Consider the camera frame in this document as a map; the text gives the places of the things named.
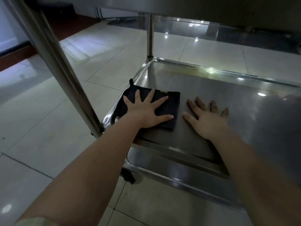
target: metal surface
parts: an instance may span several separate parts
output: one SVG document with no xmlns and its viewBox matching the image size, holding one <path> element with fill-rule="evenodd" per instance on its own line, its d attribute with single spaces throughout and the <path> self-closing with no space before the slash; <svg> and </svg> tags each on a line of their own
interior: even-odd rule
<svg viewBox="0 0 301 226">
<path fill-rule="evenodd" d="M 91 133 L 100 137 L 104 131 L 84 90 L 81 87 L 58 39 L 53 34 L 36 0 L 4 0 L 15 19 L 22 26 L 66 95 L 81 115 Z"/>
<path fill-rule="evenodd" d="M 228 26 L 301 31 L 301 0 L 90 0 L 95 6 L 206 20 Z"/>
<path fill-rule="evenodd" d="M 215 99 L 220 109 L 228 107 L 231 129 L 258 154 L 285 166 L 292 178 L 301 182 L 297 160 L 301 141 L 299 85 L 161 58 L 145 62 L 134 83 L 180 91 L 181 99 L 174 131 L 152 128 L 140 132 L 125 168 L 241 211 L 243 207 L 216 150 L 182 118 L 183 111 L 192 114 L 186 99 L 198 95 L 205 103 Z M 111 119 L 115 106 L 103 120 L 106 128 L 115 122 Z"/>
<path fill-rule="evenodd" d="M 153 57 L 153 26 L 155 16 L 153 14 L 146 15 L 146 30 L 147 30 L 147 58 Z"/>
</svg>

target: forearm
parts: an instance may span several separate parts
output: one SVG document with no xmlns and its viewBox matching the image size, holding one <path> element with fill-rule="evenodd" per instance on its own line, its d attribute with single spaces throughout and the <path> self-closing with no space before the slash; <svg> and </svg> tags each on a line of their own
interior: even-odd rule
<svg viewBox="0 0 301 226">
<path fill-rule="evenodd" d="M 140 124 L 125 115 L 70 163 L 20 217 L 60 225 L 97 225 Z"/>
<path fill-rule="evenodd" d="M 256 156 L 249 145 L 230 131 L 222 131 L 212 142 L 254 225 L 301 223 L 301 192 L 291 180 Z"/>
</svg>

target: metal cart leg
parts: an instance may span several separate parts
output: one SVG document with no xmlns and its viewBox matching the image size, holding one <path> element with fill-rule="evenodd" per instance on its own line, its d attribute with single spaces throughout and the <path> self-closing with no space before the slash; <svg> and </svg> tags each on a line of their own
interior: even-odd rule
<svg viewBox="0 0 301 226">
<path fill-rule="evenodd" d="M 153 57 L 153 25 L 155 21 L 155 15 L 146 14 L 146 30 L 147 30 L 147 58 Z"/>
<path fill-rule="evenodd" d="M 47 67 L 91 130 L 100 137 L 104 131 L 84 90 L 81 87 L 58 39 L 53 34 L 36 0 L 4 0 L 15 19 L 28 35 Z"/>
</svg>

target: person's right hand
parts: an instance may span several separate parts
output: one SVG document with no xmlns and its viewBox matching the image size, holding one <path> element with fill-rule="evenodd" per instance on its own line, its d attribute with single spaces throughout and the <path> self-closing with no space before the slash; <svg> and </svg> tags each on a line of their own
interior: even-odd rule
<svg viewBox="0 0 301 226">
<path fill-rule="evenodd" d="M 217 109 L 214 100 L 210 102 L 209 110 L 199 97 L 196 97 L 197 105 L 191 100 L 187 100 L 189 107 L 198 116 L 196 120 L 190 114 L 184 112 L 183 117 L 192 125 L 194 130 L 203 138 L 212 141 L 223 131 L 228 130 L 227 118 L 229 114 L 228 108 L 225 108 L 221 115 Z"/>
</svg>

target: black cloth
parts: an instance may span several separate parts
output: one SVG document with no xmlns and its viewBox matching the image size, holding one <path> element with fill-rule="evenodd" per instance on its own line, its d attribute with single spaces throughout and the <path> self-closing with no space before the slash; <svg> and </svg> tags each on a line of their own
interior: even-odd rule
<svg viewBox="0 0 301 226">
<path fill-rule="evenodd" d="M 149 89 L 149 88 L 144 88 L 141 86 L 134 85 L 133 79 L 130 79 L 130 87 L 124 91 L 121 99 L 117 103 L 116 109 L 113 114 L 114 117 L 116 117 L 116 116 L 122 117 L 123 115 L 126 114 L 126 112 L 128 111 L 128 108 L 123 101 L 123 96 L 124 95 L 127 96 L 128 99 L 132 103 L 134 103 L 135 102 L 135 93 L 137 90 L 140 90 L 140 96 L 141 96 L 142 102 L 145 100 L 145 98 L 151 91 L 151 89 Z M 179 109 L 179 104 L 180 104 L 180 92 L 170 92 L 170 91 L 164 92 L 164 91 L 160 91 L 160 90 L 155 90 L 155 94 L 153 96 L 152 102 L 154 102 L 162 97 L 165 97 L 165 96 L 168 96 L 168 100 L 166 102 L 164 102 L 162 105 L 160 105 L 155 110 L 155 114 L 157 116 L 171 114 L 174 116 L 174 118 L 170 121 L 160 123 L 157 126 L 160 128 L 166 128 L 166 129 L 173 130 L 175 128 L 175 123 L 177 121 L 177 114 L 178 114 L 178 109 Z"/>
</svg>

